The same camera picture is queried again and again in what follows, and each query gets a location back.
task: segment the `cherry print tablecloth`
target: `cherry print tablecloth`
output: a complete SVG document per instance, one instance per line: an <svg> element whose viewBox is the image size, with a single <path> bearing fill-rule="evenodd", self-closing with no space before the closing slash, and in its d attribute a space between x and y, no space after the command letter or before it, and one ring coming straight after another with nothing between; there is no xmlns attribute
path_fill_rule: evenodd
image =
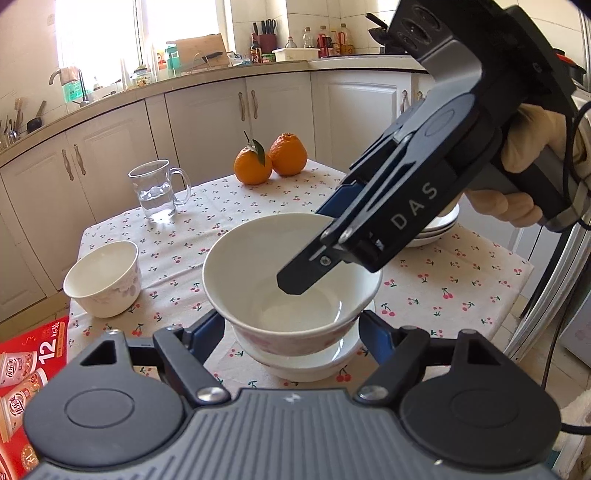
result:
<svg viewBox="0 0 591 480"><path fill-rule="evenodd" d="M282 179L275 174L260 186L240 184L234 176L193 188L188 204L169 223L150 225L140 208L89 227L79 257L115 240L134 241L140 250L142 292L117 317L97 319L72 301L68 359L110 329L150 336L159 328L188 326L211 308L202 288L206 253L230 229L262 215L314 212L343 174L309 161L302 173ZM272 248L273 239L269 239ZM531 274L532 265L505 248L456 225L443 239L407 248L385 268L375 297L376 311L393 326L417 325L433 336L453 338L474 328L492 338ZM229 324L206 366L235 393L240 387L294 387L268 375L236 343ZM306 384L355 388L375 369L361 349L334 378ZM141 368L154 375L154 369Z"/></svg>

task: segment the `faucet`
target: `faucet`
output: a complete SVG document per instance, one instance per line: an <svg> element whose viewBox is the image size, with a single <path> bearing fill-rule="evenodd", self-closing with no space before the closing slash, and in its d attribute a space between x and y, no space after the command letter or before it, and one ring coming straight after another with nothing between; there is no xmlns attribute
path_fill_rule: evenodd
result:
<svg viewBox="0 0 591 480"><path fill-rule="evenodd" d="M53 80L56 76L61 72L61 69L57 69L55 72L51 74L49 77L49 85L53 85ZM82 88L82 101L81 102L74 102L80 105L80 107L86 106L90 104L90 100L88 99L88 94L86 93L86 87L84 86L84 78L82 77L82 70L78 69L78 81L80 82L80 87Z"/></svg>

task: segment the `bowl with pink floral pattern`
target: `bowl with pink floral pattern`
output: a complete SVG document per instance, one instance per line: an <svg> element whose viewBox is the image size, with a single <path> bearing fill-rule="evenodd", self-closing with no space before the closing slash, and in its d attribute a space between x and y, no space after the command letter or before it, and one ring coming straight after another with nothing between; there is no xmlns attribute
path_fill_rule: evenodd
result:
<svg viewBox="0 0 591 480"><path fill-rule="evenodd" d="M82 257L64 280L64 293L98 318L124 312L139 296L138 246L122 240Z"/></svg>
<svg viewBox="0 0 591 480"><path fill-rule="evenodd" d="M301 295L277 285L277 272L332 218L280 213L226 233L207 254L203 287L212 306L260 350L301 356L347 334L381 284L381 271L341 262Z"/></svg>

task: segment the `water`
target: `water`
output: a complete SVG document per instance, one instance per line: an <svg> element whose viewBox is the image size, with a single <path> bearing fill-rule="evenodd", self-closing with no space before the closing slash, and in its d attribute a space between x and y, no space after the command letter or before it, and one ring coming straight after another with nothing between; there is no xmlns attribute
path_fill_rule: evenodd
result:
<svg viewBox="0 0 591 480"><path fill-rule="evenodd" d="M152 223L168 222L176 213L174 192L170 183L155 186L139 193L139 204L144 208L146 218Z"/></svg>

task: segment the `window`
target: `window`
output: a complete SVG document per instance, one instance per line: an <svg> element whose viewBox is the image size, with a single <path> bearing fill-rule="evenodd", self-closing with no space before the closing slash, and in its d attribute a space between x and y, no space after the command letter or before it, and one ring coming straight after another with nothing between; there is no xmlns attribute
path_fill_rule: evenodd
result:
<svg viewBox="0 0 591 480"><path fill-rule="evenodd" d="M154 63L152 46L216 33L216 0L56 0L60 67L78 67L86 89L121 78L121 58L132 73Z"/></svg>

